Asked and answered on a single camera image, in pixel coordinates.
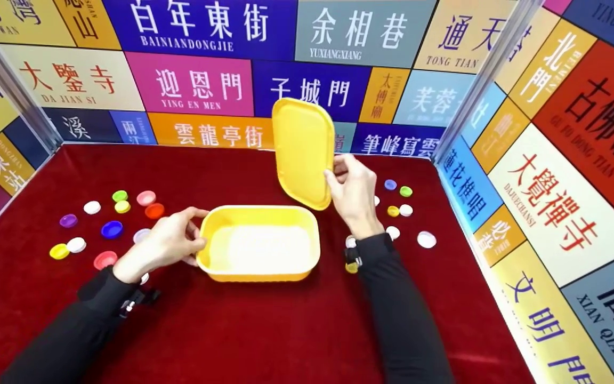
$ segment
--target hand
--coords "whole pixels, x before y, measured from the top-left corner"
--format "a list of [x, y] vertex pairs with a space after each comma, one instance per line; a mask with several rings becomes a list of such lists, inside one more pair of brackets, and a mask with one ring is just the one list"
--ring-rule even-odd
[[338, 155], [333, 164], [335, 173], [325, 170], [324, 175], [336, 211], [348, 224], [352, 235], [361, 240], [384, 233], [376, 217], [376, 173], [352, 155]]
[[188, 207], [161, 218], [146, 238], [117, 260], [112, 268], [113, 275], [132, 284], [146, 273], [180, 260], [195, 265], [195, 253], [205, 248], [207, 239], [200, 237], [200, 229], [191, 220], [203, 218], [208, 213], [197, 207]]

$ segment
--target yellow lid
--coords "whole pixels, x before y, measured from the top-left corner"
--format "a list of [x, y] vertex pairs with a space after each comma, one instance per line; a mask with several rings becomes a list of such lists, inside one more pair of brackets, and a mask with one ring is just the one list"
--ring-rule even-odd
[[324, 170], [333, 170], [335, 128], [319, 105], [281, 98], [271, 111], [278, 181], [288, 196], [322, 211], [331, 204]]

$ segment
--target yellow plastic container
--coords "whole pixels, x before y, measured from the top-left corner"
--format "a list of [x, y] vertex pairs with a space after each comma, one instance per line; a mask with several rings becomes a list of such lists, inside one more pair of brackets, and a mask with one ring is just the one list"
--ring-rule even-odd
[[319, 227], [299, 206], [220, 206], [200, 226], [200, 268], [218, 282], [297, 282], [319, 262]]
[[271, 110], [278, 181], [288, 196], [323, 211], [331, 204], [324, 170], [333, 170], [336, 133], [319, 105], [281, 98]]

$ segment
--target left hand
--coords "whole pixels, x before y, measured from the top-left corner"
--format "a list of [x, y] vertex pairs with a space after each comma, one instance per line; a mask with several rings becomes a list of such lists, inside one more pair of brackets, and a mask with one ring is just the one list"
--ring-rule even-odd
[[148, 272], [180, 260], [195, 264], [196, 252], [205, 248], [207, 239], [200, 237], [200, 229], [192, 223], [194, 217], [206, 217], [209, 211], [188, 207], [163, 217], [151, 233], [135, 244], [112, 268], [118, 280], [133, 284]]

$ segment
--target cuff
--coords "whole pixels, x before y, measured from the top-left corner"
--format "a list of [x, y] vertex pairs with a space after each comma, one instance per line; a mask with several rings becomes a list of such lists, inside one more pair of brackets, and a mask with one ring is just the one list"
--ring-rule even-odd
[[126, 284], [112, 274], [112, 265], [100, 270], [77, 292], [77, 296], [89, 309], [105, 316], [117, 316], [122, 304], [139, 288], [139, 283]]
[[388, 257], [394, 252], [392, 239], [387, 233], [377, 234], [362, 240], [357, 240], [357, 254], [361, 258], [361, 267], [374, 265], [378, 260]]

